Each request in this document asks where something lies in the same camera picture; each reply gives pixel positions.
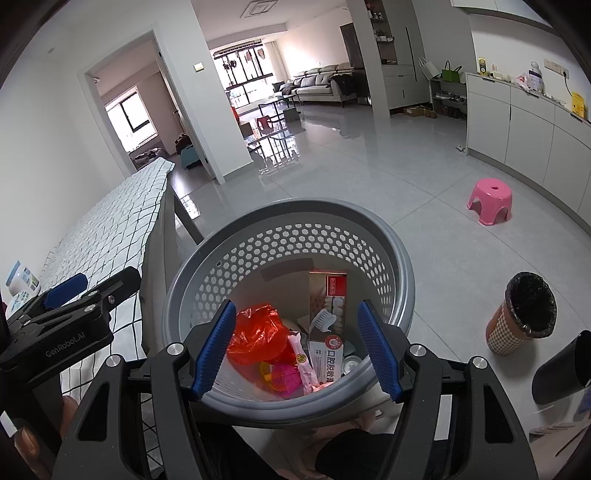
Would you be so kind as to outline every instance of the blue gripper pad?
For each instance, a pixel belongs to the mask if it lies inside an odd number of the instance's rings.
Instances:
[[[47,292],[43,306],[47,310],[53,310],[80,295],[88,288],[88,279],[83,273],[78,273],[65,282],[60,283]]]
[[[195,380],[191,388],[198,398],[213,387],[223,357],[226,355],[226,348],[236,328],[236,306],[229,302],[212,321],[215,322],[216,318],[217,322],[195,360]]]
[[[380,387],[393,401],[398,401],[402,394],[398,382],[398,361],[379,327],[378,322],[382,320],[376,318],[368,304],[362,301],[357,309],[357,322]]]

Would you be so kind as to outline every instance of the gray plastic basket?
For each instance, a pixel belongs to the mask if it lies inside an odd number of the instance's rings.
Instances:
[[[308,272],[348,272],[345,339],[365,358],[347,376],[311,395],[289,400],[248,381],[224,359],[205,405],[259,426],[286,426],[321,418],[350,404],[377,382],[357,329],[357,306],[371,299],[382,320],[408,333],[414,308],[414,276],[408,253],[392,228],[351,203],[325,199],[283,200],[264,206],[207,237],[181,267],[163,318],[165,345],[183,340],[193,325],[209,322],[230,298],[238,309],[269,302],[285,319],[308,313]],[[355,417],[359,412],[351,412]]]

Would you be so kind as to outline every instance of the sofa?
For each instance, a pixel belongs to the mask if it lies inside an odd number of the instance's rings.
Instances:
[[[331,77],[352,73],[349,62],[298,72],[291,80],[295,86],[291,93],[297,93],[303,102],[340,102],[344,106],[347,100],[356,99],[357,93],[344,94]],[[281,89],[275,95],[281,96]]]

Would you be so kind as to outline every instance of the toothpaste box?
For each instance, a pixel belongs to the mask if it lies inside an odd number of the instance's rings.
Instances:
[[[341,376],[345,339],[347,273],[310,272],[310,360],[320,383]]]

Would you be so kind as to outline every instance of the finger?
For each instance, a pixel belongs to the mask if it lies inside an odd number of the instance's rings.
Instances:
[[[14,446],[29,468],[40,479],[49,478],[46,468],[39,462],[39,454],[41,453],[39,442],[28,428],[23,427],[14,434]]]
[[[64,438],[66,436],[66,432],[72,423],[72,419],[74,418],[74,414],[76,413],[76,409],[78,408],[78,403],[74,398],[69,395],[63,396],[64,401],[64,408],[61,415],[61,425],[60,425],[60,437]]]

